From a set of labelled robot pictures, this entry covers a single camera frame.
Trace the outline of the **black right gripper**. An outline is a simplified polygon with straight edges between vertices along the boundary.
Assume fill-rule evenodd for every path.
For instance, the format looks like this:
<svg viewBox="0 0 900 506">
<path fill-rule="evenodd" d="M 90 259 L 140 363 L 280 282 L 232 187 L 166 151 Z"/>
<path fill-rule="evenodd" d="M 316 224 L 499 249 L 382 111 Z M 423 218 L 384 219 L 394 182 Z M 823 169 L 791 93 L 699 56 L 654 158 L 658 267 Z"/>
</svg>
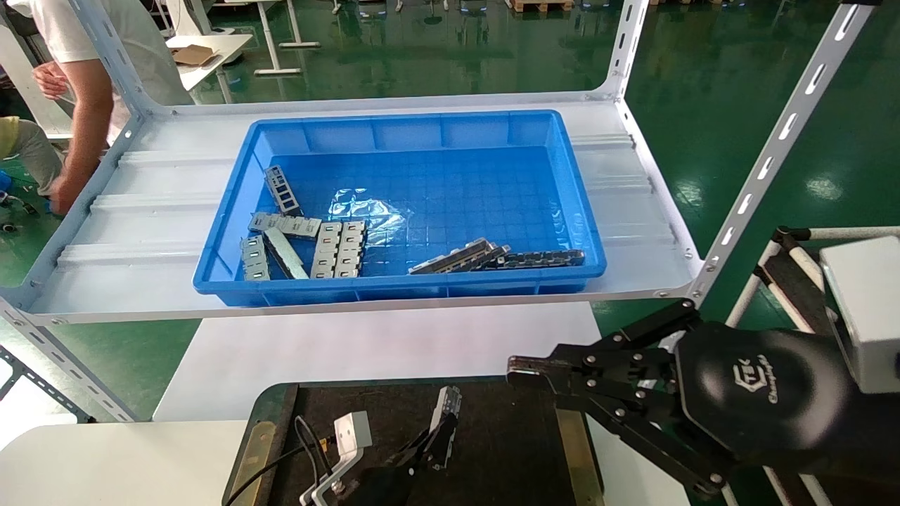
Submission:
<svg viewBox="0 0 900 506">
<path fill-rule="evenodd" d="M 550 391 L 557 407 L 591 417 L 704 499 L 722 493 L 733 458 L 804 474 L 829 468 L 841 452 L 833 433 L 855 395 L 835 340 L 701 323 L 694 302 L 675 301 L 595 342 L 511 356 L 509 384 Z M 679 333 L 674 359 L 661 342 Z M 671 380 L 675 361 L 685 416 L 733 458 L 672 415 L 668 394 L 647 393 L 664 399 L 656 419 L 632 384 L 613 381 Z"/>
</svg>

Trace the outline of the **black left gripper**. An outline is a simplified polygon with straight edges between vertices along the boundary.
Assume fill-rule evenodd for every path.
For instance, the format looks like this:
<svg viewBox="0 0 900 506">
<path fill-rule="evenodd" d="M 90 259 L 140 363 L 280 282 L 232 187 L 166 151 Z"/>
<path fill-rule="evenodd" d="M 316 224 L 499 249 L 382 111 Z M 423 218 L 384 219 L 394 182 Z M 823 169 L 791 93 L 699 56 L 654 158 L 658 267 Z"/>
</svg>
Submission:
<svg viewBox="0 0 900 506">
<path fill-rule="evenodd" d="M 437 422 L 402 446 L 402 452 L 391 455 L 378 467 L 369 467 L 357 475 L 345 493 L 346 505 L 405 505 L 423 469 L 446 469 L 457 420 Z M 441 463 L 430 446 L 441 430 Z"/>
</svg>

